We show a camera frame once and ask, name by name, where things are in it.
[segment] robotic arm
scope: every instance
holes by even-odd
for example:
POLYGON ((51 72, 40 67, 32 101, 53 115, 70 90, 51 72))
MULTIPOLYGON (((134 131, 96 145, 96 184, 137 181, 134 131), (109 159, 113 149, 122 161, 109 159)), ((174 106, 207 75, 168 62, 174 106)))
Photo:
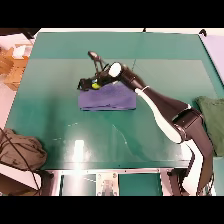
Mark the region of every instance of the robotic arm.
POLYGON ((152 109, 156 123, 164 134, 171 141, 191 150, 192 158, 187 170, 183 169, 183 172, 177 174, 174 169, 170 175, 177 176, 176 185, 180 192, 185 190, 190 195, 199 195, 213 174, 213 147, 202 126, 202 114, 189 104, 157 93, 126 65, 115 62, 103 68, 104 61, 95 52, 88 54, 94 61, 96 74, 92 78, 81 79, 78 89, 96 90, 121 81, 142 97, 152 109), (100 63, 101 72, 96 62, 100 63))

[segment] green cloth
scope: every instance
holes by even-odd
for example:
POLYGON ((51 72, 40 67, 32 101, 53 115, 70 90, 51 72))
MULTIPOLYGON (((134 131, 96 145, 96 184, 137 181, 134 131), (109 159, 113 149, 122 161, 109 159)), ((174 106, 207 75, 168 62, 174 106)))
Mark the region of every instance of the green cloth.
POLYGON ((200 96, 196 102, 204 115, 207 133, 216 155, 224 156, 224 98, 210 99, 200 96))

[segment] folded purple cloth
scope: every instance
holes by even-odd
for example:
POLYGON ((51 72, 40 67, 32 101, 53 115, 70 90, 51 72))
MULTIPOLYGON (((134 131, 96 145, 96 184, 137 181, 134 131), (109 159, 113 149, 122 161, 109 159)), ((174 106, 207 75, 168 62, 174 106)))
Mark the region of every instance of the folded purple cloth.
POLYGON ((99 90, 80 91, 81 110, 130 110, 136 108, 136 93, 123 83, 108 84, 99 90))

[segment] gray bag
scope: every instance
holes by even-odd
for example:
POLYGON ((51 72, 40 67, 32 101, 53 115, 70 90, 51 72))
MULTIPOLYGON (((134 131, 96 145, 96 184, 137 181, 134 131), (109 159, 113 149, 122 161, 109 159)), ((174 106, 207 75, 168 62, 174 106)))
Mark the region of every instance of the gray bag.
MULTIPOLYGON (((9 128, 5 128, 4 132, 16 149, 26 159, 32 171, 35 171, 43 166, 47 159, 47 153, 42 149, 42 145, 36 138, 14 134, 14 132, 9 128)), ((28 167, 22 157, 12 147, 1 132, 0 163, 7 164, 20 170, 28 170, 28 167)))

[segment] tabletop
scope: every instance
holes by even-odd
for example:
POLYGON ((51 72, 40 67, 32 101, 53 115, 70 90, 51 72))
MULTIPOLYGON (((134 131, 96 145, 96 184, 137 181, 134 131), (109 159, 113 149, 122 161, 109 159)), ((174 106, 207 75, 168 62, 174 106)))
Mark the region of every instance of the tabletop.
POLYGON ((189 156, 157 127, 137 98, 132 111, 81 111, 80 78, 94 75, 89 50, 125 63, 153 89, 192 106, 200 95, 224 97, 199 36, 162 33, 40 33, 10 111, 7 128, 37 137, 48 152, 42 169, 187 166, 189 156), (74 145, 84 141, 82 160, 74 145))

